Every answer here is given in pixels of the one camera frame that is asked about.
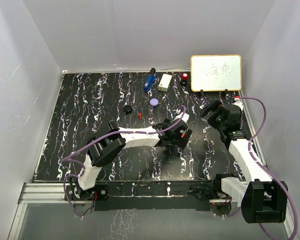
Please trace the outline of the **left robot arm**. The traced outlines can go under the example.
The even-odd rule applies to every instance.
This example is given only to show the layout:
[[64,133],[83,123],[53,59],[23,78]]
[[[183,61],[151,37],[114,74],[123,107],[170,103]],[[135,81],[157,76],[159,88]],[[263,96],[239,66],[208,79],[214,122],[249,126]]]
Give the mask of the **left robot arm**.
[[96,190],[96,180],[101,169],[112,163],[122,150],[165,145],[174,145],[183,150],[192,132],[187,120],[180,118],[165,119],[164,122],[146,128],[123,128],[111,121],[104,135],[98,134],[88,142],[80,173],[69,179],[69,188],[76,198],[87,200]]

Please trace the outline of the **black earbud charging case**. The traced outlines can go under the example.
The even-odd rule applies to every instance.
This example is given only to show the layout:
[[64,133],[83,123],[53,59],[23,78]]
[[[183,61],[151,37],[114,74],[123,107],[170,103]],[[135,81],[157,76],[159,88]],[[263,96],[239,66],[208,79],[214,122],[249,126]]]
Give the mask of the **black earbud charging case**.
[[132,107],[131,107],[130,105],[125,105],[125,106],[123,107],[123,111],[124,111],[125,114],[131,113],[132,110],[133,110],[133,109],[132,109]]

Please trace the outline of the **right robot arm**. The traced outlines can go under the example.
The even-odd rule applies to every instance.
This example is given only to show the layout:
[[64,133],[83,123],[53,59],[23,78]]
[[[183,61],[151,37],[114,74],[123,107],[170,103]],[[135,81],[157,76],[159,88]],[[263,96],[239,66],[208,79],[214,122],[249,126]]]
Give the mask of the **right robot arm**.
[[242,102],[222,104],[213,100],[202,109],[202,117],[209,115],[208,124],[218,130],[221,141],[238,163],[246,181],[241,183],[232,174],[218,174],[212,187],[213,194],[220,199],[229,195],[239,204],[243,218],[249,224],[284,222],[287,185],[277,183],[260,167],[261,160],[241,129]]

